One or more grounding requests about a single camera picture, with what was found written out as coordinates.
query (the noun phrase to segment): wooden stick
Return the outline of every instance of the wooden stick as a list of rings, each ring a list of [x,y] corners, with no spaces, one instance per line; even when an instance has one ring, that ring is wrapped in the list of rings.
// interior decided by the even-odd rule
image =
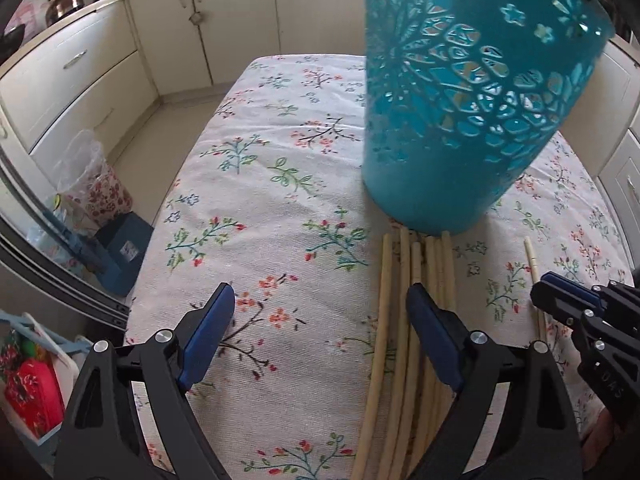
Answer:
[[[434,238],[432,236],[423,237],[424,256],[427,267],[427,292],[433,297],[438,288],[438,271],[436,268],[436,256]],[[418,462],[427,451],[427,440],[429,437],[429,421],[431,418],[431,407],[433,405],[434,390],[436,388],[436,373],[429,359],[424,360],[424,376],[422,378],[422,399],[420,400],[420,413],[418,415],[418,425],[415,430],[414,450],[409,462],[409,471],[413,471]]]
[[[391,405],[386,425],[385,446],[380,457],[377,480],[388,480],[396,449],[396,438],[402,414],[404,378],[406,376],[407,347],[409,343],[409,322],[406,316],[406,292],[411,282],[409,229],[400,228],[400,312],[398,316],[398,340],[396,342],[396,365],[394,383],[391,390]]]
[[[533,250],[533,244],[531,243],[531,238],[528,236],[524,237],[524,251],[527,253],[527,260],[529,261],[529,267],[531,268],[531,280],[533,283],[537,283],[540,281],[540,272],[538,270],[538,261],[536,259],[536,253]],[[538,311],[538,338],[540,341],[546,342],[546,318],[545,313],[540,310]]]
[[[411,246],[411,270],[411,282],[420,283],[422,280],[422,245],[420,242],[414,242]],[[400,475],[402,474],[402,466],[404,466],[406,450],[409,447],[409,438],[411,437],[411,426],[414,422],[415,394],[418,387],[419,372],[420,340],[414,328],[411,327],[409,330],[409,361],[406,370],[402,416],[389,480],[400,480]]]
[[[456,311],[456,276],[453,266],[453,246],[451,243],[451,234],[448,231],[442,233],[442,263],[444,266],[444,308],[451,312]],[[453,392],[446,384],[440,384],[440,416],[438,418],[438,427],[442,425],[444,419],[451,409],[453,403]]]
[[[444,308],[444,256],[442,251],[442,240],[440,238],[436,238],[435,240],[435,256],[436,270],[438,275],[438,293],[434,300],[436,301],[438,307]],[[429,435],[427,437],[427,447],[429,447],[433,439],[436,437],[438,429],[440,428],[440,406],[442,403],[441,398],[445,393],[443,386],[444,385],[441,382],[436,381],[436,387],[434,388],[433,393],[433,405],[431,407],[431,416],[429,420]]]
[[[382,393],[382,383],[385,376],[386,340],[389,332],[389,306],[391,303],[391,277],[393,265],[393,247],[391,236],[385,234],[382,238],[382,270],[380,272],[380,294],[378,297],[378,330],[376,345],[371,365],[371,382],[367,394],[367,404],[364,410],[364,421],[360,430],[356,459],[351,470],[351,480],[362,480],[369,458],[369,450],[373,440],[373,433],[378,418],[378,405]]]

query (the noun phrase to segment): tablecloth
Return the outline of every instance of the tablecloth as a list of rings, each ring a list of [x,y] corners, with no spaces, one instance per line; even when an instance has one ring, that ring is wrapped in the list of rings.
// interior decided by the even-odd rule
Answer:
[[[251,63],[186,159],[146,253],[130,343],[175,326],[219,282],[236,292],[232,325],[188,393],[235,480],[350,474],[376,337],[380,241],[397,237],[360,177],[365,93],[361,57]],[[585,285],[630,280],[621,234],[556,134],[484,218],[454,237],[459,316],[499,343],[538,337],[526,235],[543,272]],[[568,330],[551,324],[546,336],[584,432],[601,405],[576,373]],[[395,346],[392,338],[366,478],[382,450]],[[150,453],[170,469],[143,388],[136,399]]]

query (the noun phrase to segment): silver bolt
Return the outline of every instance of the silver bolt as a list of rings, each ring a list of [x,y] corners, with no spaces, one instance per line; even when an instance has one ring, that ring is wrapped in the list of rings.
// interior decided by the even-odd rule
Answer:
[[[488,337],[484,332],[472,332],[471,341],[473,341],[477,345],[483,345],[488,341]]]
[[[533,343],[533,349],[539,354],[546,354],[549,350],[549,347],[542,341],[536,341]]]
[[[104,352],[107,348],[109,348],[109,342],[104,340],[98,341],[94,345],[94,350],[98,352],[98,354]]]
[[[171,330],[161,330],[156,334],[156,341],[159,343],[167,343],[171,341],[171,338],[174,336],[174,333]]]

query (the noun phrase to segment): tile floor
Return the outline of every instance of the tile floor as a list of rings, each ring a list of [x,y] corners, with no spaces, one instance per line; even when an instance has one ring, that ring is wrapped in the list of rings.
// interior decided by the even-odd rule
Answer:
[[[164,104],[114,164],[133,197],[133,211],[153,224],[175,176],[223,96]]]

